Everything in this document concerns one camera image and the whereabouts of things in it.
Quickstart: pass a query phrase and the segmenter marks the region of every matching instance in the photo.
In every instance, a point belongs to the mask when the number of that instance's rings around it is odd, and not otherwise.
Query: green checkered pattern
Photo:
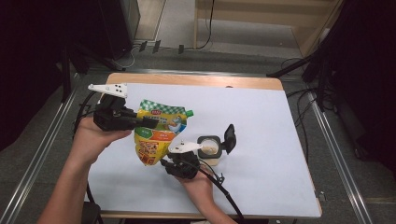
[[[165,114],[186,114],[186,110],[182,106],[170,106],[162,105],[150,100],[143,100],[140,103],[140,108],[146,111],[151,111],[153,109],[161,110]]]

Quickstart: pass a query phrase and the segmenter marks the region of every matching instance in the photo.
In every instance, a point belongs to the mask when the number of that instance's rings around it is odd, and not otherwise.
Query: person's right arm
[[[213,184],[206,175],[198,172],[194,179],[178,178],[199,212],[212,224],[236,223],[227,216],[213,199]]]

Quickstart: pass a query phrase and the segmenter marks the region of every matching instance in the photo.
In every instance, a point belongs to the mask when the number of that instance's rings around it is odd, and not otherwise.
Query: person's left arm
[[[113,141],[130,133],[103,132],[92,118],[82,119],[69,157],[37,223],[80,223],[91,165]]]

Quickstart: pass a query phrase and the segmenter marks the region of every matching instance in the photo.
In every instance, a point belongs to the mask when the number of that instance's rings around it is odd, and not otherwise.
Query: white table surface
[[[173,145],[180,140],[195,142],[202,135],[217,135],[223,141],[228,125],[234,125],[236,147],[230,155],[223,153],[214,170],[224,174],[223,187],[244,216],[321,216],[285,92],[128,84],[126,106],[137,110],[143,99],[193,110],[194,116]],[[199,214],[178,181],[159,162],[145,166],[134,146],[133,134],[116,141],[92,166],[89,182],[102,210]],[[221,209],[236,214],[214,188]]]

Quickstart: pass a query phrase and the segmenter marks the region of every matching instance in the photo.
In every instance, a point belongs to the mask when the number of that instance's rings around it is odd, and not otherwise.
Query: floor
[[[126,68],[126,72],[138,69],[213,71],[264,77],[266,73],[275,72],[293,62],[293,60],[286,61],[287,59],[301,57],[289,27],[225,21],[213,22],[212,42],[205,50],[185,51],[183,54],[178,54],[178,45],[182,44],[186,47],[192,45],[192,11],[192,0],[167,0],[157,40],[161,39],[161,47],[175,49],[160,49],[155,54],[148,49],[142,52],[134,51],[133,58],[129,57],[119,62],[127,64],[134,59],[133,65]],[[199,40],[202,44],[205,43],[207,32],[205,21],[200,21],[200,24],[202,32]],[[17,216],[10,222],[2,219],[0,223],[35,222],[45,206],[67,157],[71,144],[71,127],[78,111],[78,103],[81,103],[88,94],[86,86],[91,83],[105,83],[112,72],[94,61],[90,61],[90,67],[88,75],[76,75],[74,78],[76,92],[68,108],[69,113],[63,118],[58,134],[54,136],[49,150],[45,152],[46,159],[41,163],[40,172],[32,176],[35,182],[25,189],[28,194],[21,198],[22,204],[17,209]],[[300,78],[302,72],[302,69],[298,69],[281,78],[286,93],[306,88]],[[57,116],[60,106],[64,106],[59,103],[61,96],[62,88],[51,95],[17,142],[1,151],[0,214],[6,211],[15,188],[21,183],[35,153],[41,148],[40,140],[46,137],[52,119]],[[297,99],[298,95],[289,98],[290,111],[295,119],[298,118]],[[310,100],[308,97],[303,98],[302,105],[307,105]],[[310,148],[308,165],[317,192],[324,192],[324,196],[320,197],[323,215],[319,219],[299,219],[297,223],[394,223],[396,183],[391,172],[379,162],[357,159],[341,120],[332,111],[326,111],[324,115],[331,124],[337,146],[365,201],[371,222],[364,222],[357,216],[356,208],[352,206],[346,183],[342,178],[343,174],[337,169],[328,139],[325,138],[323,129],[319,125],[314,107],[311,107],[304,117]],[[297,127],[297,132],[305,148],[306,142],[301,126]],[[270,220],[270,223],[292,222],[291,219]],[[107,218],[106,223],[119,223],[119,221]]]

